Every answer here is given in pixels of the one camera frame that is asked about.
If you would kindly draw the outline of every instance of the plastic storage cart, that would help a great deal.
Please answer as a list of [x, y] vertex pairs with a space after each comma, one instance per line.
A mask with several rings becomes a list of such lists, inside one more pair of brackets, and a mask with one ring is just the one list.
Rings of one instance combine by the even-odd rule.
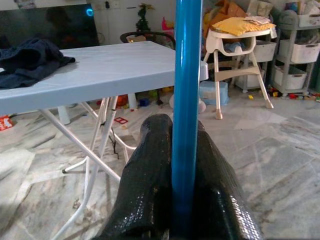
[[[310, 79], [315, 62], [317, 61], [320, 43], [299, 45], [295, 44], [297, 32], [319, 29], [320, 17], [316, 15], [298, 15], [292, 10], [281, 13], [278, 20], [277, 48], [278, 54], [272, 64], [272, 85], [283, 96], [288, 93], [308, 94]], [[290, 31], [290, 39], [281, 40], [283, 31]], [[299, 70], [293, 65], [306, 64], [306, 71]]]

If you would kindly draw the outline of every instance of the white wall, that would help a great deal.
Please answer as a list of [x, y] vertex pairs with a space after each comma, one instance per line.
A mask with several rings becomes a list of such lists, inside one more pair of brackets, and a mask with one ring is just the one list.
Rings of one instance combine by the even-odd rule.
[[[155, 10], [146, 14], [152, 31], [161, 30], [162, 18], [169, 21], [175, 20], [176, 0], [119, 0], [120, 8], [106, 9], [105, 0], [89, 0], [94, 9], [94, 20], [97, 32], [103, 34], [105, 40], [102, 44], [121, 43], [120, 35], [126, 32], [134, 32], [139, 20], [138, 11], [141, 2], [152, 4]], [[85, 4], [87, 0], [34, 0], [38, 8]], [[14, 0], [0, 0], [0, 11], [18, 9]]]
[[161, 30], [163, 17], [169, 21], [175, 20], [176, 0], [121, 0], [120, 8], [116, 9], [106, 9], [99, 3], [93, 4], [93, 9], [96, 12], [97, 29], [100, 29], [102, 33], [110, 32], [109, 35], [106, 34], [108, 36], [107, 43], [121, 43], [121, 34], [136, 31], [141, 2], [152, 4], [155, 8], [155, 10], [148, 10], [146, 14], [146, 19], [152, 31]]

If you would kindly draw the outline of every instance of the blue pole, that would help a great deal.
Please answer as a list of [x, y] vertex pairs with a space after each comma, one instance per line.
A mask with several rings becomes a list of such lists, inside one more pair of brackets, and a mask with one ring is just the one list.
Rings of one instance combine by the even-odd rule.
[[202, 0], [176, 0], [172, 234], [188, 237], [196, 173]]

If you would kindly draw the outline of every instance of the orange bag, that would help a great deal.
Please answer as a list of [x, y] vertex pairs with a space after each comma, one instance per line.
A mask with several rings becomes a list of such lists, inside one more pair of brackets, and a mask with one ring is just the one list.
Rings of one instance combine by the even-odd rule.
[[241, 7], [239, 7], [235, 2], [229, 2], [229, 0], [221, 0], [216, 4], [216, 6], [222, 6], [222, 8], [219, 10], [219, 13], [209, 22], [209, 24], [204, 27], [203, 36], [205, 38], [207, 38], [209, 28], [212, 29], [212, 25], [232, 17], [245, 18], [247, 16]]

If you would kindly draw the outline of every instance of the dark blue cloth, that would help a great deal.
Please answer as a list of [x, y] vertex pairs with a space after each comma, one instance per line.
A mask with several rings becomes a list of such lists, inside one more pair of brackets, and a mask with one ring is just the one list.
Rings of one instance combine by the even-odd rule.
[[0, 49], [0, 89], [29, 87], [58, 68], [74, 63], [73, 57], [60, 52], [52, 42], [32, 38], [18, 47]]

